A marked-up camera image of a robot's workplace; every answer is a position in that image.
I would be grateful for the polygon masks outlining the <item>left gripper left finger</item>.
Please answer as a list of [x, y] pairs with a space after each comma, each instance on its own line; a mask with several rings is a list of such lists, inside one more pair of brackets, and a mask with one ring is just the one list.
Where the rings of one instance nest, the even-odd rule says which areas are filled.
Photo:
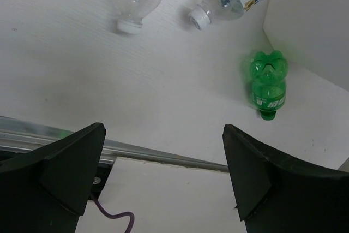
[[1, 232], [75, 232], [83, 216], [106, 130], [93, 123], [1, 162]]

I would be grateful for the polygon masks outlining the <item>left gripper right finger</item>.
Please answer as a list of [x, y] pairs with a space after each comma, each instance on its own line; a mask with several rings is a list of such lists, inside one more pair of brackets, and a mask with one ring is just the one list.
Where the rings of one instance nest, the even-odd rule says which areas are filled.
[[315, 165], [227, 124], [222, 135], [247, 232], [348, 232], [348, 173]]

